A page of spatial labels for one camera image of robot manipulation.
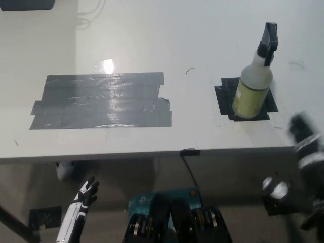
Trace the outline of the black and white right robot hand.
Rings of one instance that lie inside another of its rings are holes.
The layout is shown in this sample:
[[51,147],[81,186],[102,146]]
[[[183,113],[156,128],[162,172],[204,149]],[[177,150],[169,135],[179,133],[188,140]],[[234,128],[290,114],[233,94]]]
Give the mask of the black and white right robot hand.
[[300,228],[317,228],[323,233],[323,144],[321,134],[309,119],[298,113],[290,119],[289,133],[295,140],[294,152],[304,189],[273,177],[262,182],[266,210],[269,215],[302,213],[306,215]]

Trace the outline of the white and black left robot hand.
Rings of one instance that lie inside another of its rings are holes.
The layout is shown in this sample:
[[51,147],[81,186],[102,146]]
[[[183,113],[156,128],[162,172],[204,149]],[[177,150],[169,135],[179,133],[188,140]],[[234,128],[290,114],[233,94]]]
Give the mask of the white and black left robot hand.
[[77,192],[66,211],[56,242],[80,242],[89,208],[97,200],[99,182],[94,181],[92,176]]

